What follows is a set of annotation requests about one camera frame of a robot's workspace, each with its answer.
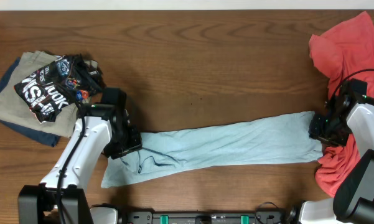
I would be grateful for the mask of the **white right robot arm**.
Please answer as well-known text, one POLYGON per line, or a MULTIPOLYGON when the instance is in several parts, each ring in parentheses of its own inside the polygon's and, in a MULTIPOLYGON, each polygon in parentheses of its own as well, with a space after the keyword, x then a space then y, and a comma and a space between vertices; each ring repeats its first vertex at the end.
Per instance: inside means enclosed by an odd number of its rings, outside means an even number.
POLYGON ((302 204, 298 223, 374 223, 374 98, 367 83, 344 81, 329 114, 314 115, 309 136, 330 146, 344 146, 353 136, 360 159, 334 197, 302 204))

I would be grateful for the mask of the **light blue t-shirt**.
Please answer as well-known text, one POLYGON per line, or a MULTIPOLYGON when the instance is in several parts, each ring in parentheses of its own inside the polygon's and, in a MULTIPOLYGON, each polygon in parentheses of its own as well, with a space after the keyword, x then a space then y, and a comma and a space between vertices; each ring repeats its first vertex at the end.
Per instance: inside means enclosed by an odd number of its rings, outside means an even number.
POLYGON ((109 159, 101 187, 212 166, 316 161, 322 157, 322 145, 309 138, 313 115, 303 111, 224 126, 142 133, 141 150, 109 159))

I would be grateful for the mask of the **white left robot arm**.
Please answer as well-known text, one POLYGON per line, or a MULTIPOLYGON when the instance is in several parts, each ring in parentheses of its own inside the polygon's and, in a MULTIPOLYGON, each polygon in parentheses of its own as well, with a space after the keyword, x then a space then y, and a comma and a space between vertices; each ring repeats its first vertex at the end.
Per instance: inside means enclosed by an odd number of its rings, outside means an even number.
POLYGON ((73 134, 59 160, 38 185, 19 192, 19 223, 121 223, 112 205, 89 207, 85 191, 101 155, 118 159, 142 149, 130 123, 127 94, 105 88, 99 103, 78 104, 73 134))

